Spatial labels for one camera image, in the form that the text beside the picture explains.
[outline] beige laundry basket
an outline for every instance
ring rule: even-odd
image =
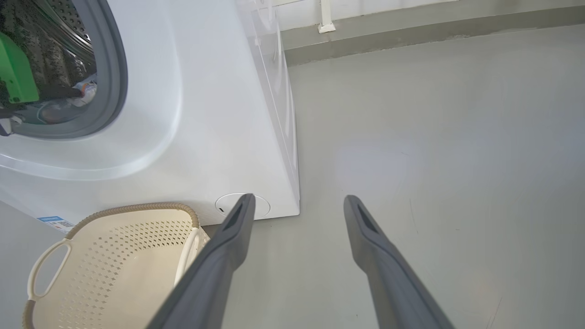
[[[195,211],[150,203],[93,214],[35,263],[25,329],[145,328],[185,269],[209,241]],[[47,290],[35,292],[44,260],[67,254]]]

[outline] label sticker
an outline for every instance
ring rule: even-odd
[[[71,231],[71,229],[75,226],[59,216],[40,217],[37,219],[41,222],[44,222],[45,224],[55,227],[56,229],[63,233],[69,233],[69,231]]]

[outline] epoxy floor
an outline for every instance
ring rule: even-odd
[[[456,328],[584,328],[585,26],[290,68],[301,215],[256,221],[223,327],[377,328],[359,196]]]

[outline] white washing machine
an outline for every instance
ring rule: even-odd
[[[79,68],[85,82],[93,70],[97,92],[56,119],[46,103],[20,104],[37,112],[0,137],[0,200],[72,224],[161,201],[189,205],[202,225],[219,224],[241,193],[257,196],[256,219],[299,214],[293,98],[271,8],[240,0],[28,2],[69,33],[48,38],[77,65],[60,64],[69,85],[82,78],[71,78]],[[58,101],[71,107],[71,98]]]

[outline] gray baseboard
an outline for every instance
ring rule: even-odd
[[[352,20],[352,24],[355,26],[356,20],[361,19],[365,22],[365,20],[370,18],[369,16],[361,16],[347,20]],[[343,37],[340,33],[335,37],[327,36],[327,33],[325,35],[314,36],[317,28],[316,26],[310,26],[284,31],[283,42],[288,66],[296,66],[311,61],[326,60],[413,44],[578,24],[585,24],[585,6],[570,6],[455,20],[357,36],[348,33],[347,37]],[[307,38],[306,36],[309,33],[313,35]]]

